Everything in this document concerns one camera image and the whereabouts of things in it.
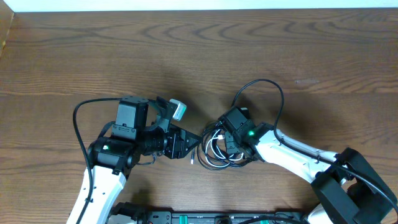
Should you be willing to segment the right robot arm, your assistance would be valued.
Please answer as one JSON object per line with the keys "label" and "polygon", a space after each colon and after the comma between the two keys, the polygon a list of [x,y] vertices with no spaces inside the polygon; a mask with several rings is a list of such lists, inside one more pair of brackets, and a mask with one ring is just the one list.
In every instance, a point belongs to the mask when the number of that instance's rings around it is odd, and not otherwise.
{"label": "right robot arm", "polygon": [[281,166],[307,181],[320,203],[307,223],[380,223],[397,210],[397,197],[358,151],[323,151],[294,140],[276,124],[254,124],[244,108],[231,107],[219,121],[245,156]]}

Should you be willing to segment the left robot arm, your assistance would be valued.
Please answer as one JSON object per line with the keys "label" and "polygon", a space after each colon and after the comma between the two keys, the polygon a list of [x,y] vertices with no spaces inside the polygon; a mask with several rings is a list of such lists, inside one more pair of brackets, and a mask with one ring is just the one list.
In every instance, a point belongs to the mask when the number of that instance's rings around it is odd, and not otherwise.
{"label": "left robot arm", "polygon": [[86,170],[68,223],[151,223],[143,208],[115,204],[131,169],[141,164],[141,156],[182,159],[201,143],[200,136],[171,123],[181,120],[186,110],[180,101],[138,96],[117,101],[116,119],[81,149]]}

